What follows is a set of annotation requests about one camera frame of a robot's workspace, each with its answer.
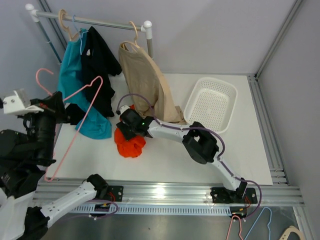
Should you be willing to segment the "orange t shirt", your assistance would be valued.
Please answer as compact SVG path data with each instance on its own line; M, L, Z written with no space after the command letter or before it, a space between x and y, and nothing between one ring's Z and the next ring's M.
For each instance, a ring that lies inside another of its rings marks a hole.
M142 152L146 145L146 141L142 136L135 136L130 140L126 140L123 133L119 128L114 131L114 142L116 144L118 153L124 158L137 158Z

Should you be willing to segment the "beige t shirt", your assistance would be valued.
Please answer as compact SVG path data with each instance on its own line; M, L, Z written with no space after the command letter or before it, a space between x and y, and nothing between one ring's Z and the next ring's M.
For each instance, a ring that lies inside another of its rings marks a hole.
M183 111L175 105L170 86L160 68L148 53L130 41L124 41L118 49L119 63L131 94L135 110L142 116L155 116L164 122L185 125Z

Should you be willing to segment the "pink wire hanger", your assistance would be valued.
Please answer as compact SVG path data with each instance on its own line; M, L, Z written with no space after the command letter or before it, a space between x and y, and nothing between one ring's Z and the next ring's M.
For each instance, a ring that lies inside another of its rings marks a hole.
M100 84L98 85L98 88L95 91L95 94L94 94L91 102L89 102L88 100L85 100L85 94L82 93L82 92L87 88L93 87L94 84L97 83L97 82L100 82ZM45 174L44 174L44 180L46 182L50 183L55 179L55 177L56 177L59 169L61 168L65 158L67 157L72 145L74 144L74 141L75 141L76 137L78 136L78 134L79 134L79 132L80 132L85 120L87 119L87 116L88 116L88 114L89 114L89 112L90 112L90 110L91 110L91 108L93 106L93 103L95 102L95 100L96 100L96 98L98 96L98 93L100 92L100 90L101 90L101 88L103 86L103 83L104 83L103 78L100 75L98 75L89 84L85 84L84 86L82 86L77 91L75 91L72 94L70 94L69 96L65 96L65 98L63 99L63 102L64 103L68 103L68 104L78 104L78 103L80 103L80 106L79 106L80 109L81 110L86 110L86 111L85 111L84 117L82 118L82 120L80 122L79 127L76 130L76 133L74 134L70 144L68 145L68 147L66 149L66 152L64 153L61 161L59 162L58 166L56 167L56 169L55 169L55 171L54 171L54 173L53 173L53 175L51 177L47 176L49 168L48 167L46 168Z

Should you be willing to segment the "black t shirt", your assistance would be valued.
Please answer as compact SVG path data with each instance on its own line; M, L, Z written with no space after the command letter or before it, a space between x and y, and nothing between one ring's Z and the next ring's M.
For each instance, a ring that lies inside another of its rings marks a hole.
M89 84L97 76L103 83L96 81L84 90L85 99L93 102L93 107L106 119L114 117L112 98L115 91L111 86L109 76L117 76L122 68L100 33L91 26L83 35L84 45L81 47L81 77L80 81Z

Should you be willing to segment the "light blue wire hanger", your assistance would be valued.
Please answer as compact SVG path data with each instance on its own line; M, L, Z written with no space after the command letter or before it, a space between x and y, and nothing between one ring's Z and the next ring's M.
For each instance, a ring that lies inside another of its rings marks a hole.
M77 35L78 35L78 37L79 37L79 40L80 40L79 51L80 51L80 55L82 55L82 53L83 53L83 47L84 47L84 34L88 33L88 31L87 31L87 30L86 30L86 31L82 31L81 28L78 28L77 25L76 25L76 20L75 20L75 18L76 18L76 15L73 14L73 15L72 15L72 24L73 24L73 27L74 27L74 29L76 30L76 33L77 33Z

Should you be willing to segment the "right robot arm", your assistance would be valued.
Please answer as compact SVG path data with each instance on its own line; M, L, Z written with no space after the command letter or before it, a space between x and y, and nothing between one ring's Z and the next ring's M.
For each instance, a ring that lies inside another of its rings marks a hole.
M212 130L196 121L191 125L178 125L161 121L154 116L143 118L127 105L117 109L116 113L120 117L116 126L126 140L140 136L181 143L195 162L209 164L216 169L232 202L240 202L246 196L248 184L222 161L225 144Z

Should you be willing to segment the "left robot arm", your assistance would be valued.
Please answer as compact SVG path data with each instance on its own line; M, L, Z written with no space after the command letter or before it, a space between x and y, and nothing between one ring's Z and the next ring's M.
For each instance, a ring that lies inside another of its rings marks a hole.
M23 89L0 98L6 115L23 120L26 133L0 132L0 237L3 240L39 240L65 214L91 200L107 197L108 184L90 175L75 190L43 207L32 207L39 180L52 165L56 125L68 123L62 93L28 99Z

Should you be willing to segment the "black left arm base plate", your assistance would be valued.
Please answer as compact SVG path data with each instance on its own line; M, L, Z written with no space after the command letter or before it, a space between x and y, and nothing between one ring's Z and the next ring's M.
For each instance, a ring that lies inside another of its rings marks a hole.
M122 202L124 187L122 185L109 185L107 192L101 198L102 200L108 200L112 202Z

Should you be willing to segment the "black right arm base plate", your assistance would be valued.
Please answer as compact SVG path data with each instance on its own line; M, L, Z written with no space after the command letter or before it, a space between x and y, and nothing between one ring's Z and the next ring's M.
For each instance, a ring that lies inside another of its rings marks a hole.
M224 187L212 187L210 195L214 204L244 204L248 199L251 204L257 204L258 198L254 188L246 188L243 193L227 190Z

